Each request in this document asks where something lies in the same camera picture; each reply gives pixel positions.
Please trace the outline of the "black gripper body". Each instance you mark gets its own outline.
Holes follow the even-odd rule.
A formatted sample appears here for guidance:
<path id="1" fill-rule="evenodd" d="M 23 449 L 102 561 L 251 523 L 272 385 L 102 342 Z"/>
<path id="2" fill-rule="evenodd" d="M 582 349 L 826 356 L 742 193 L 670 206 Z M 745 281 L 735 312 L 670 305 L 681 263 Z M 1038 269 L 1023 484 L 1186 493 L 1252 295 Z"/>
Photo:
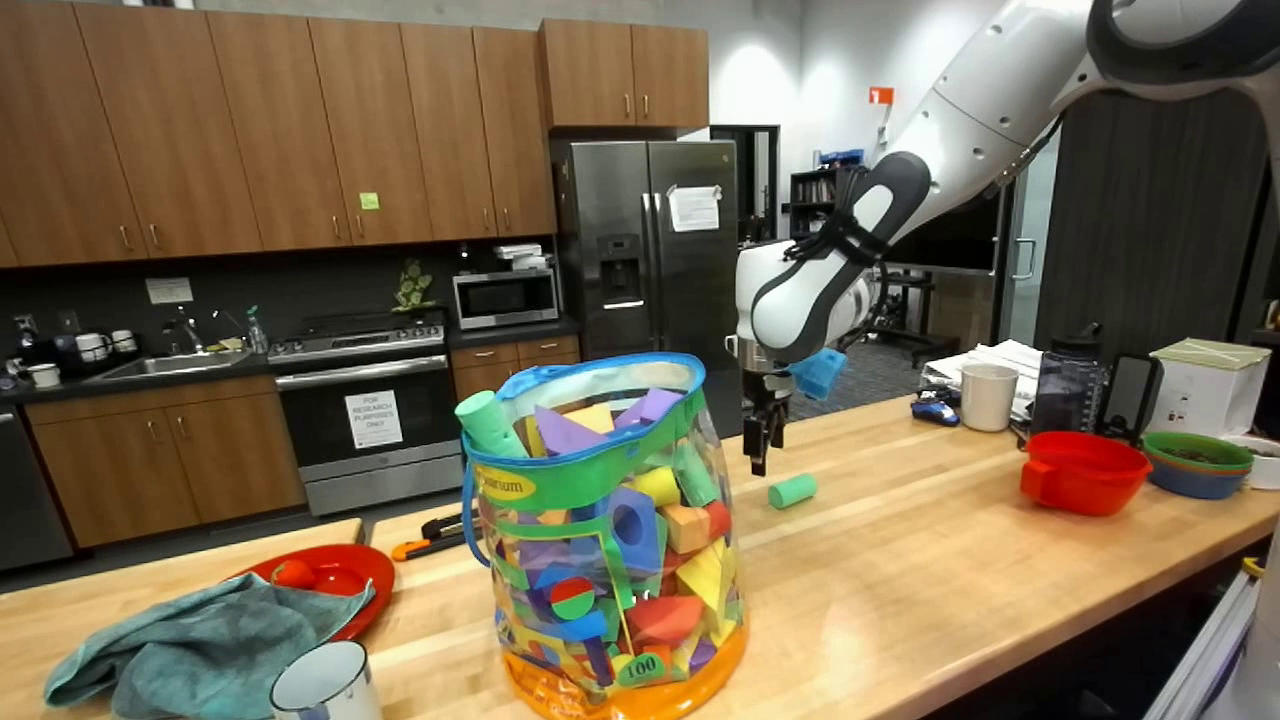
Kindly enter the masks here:
<path id="1" fill-rule="evenodd" d="M 788 420 L 793 385 L 778 373 L 745 376 L 745 420 L 754 426 L 778 431 Z"/>

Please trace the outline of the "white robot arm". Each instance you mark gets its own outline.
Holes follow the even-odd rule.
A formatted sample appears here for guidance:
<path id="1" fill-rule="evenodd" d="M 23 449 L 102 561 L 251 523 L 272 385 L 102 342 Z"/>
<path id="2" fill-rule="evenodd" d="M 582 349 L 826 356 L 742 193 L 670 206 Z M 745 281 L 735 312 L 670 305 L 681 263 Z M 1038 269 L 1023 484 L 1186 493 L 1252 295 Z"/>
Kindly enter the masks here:
<path id="1" fill-rule="evenodd" d="M 942 71 L 921 109 L 799 239 L 745 239 L 735 332 L 745 455 L 757 475 L 784 444 L 809 359 L 873 325 L 870 274 L 921 225 L 1010 179 L 1091 92 L 1141 101 L 1247 95 L 1280 109 L 1280 0 L 1010 0 Z"/>

